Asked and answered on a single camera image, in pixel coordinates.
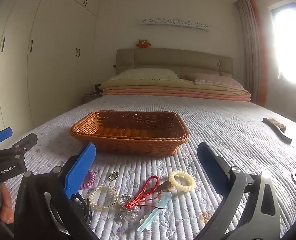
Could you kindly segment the person's left hand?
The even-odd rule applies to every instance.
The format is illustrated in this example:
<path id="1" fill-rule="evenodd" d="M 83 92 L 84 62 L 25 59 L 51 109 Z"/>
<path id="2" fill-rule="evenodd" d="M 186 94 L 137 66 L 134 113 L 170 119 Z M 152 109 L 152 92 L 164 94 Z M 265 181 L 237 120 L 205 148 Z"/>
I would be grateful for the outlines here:
<path id="1" fill-rule="evenodd" d="M 2 196 L 0 219 L 6 224 L 12 224 L 14 222 L 14 211 L 12 210 L 11 195 L 4 182 L 0 184 L 0 193 Z"/>

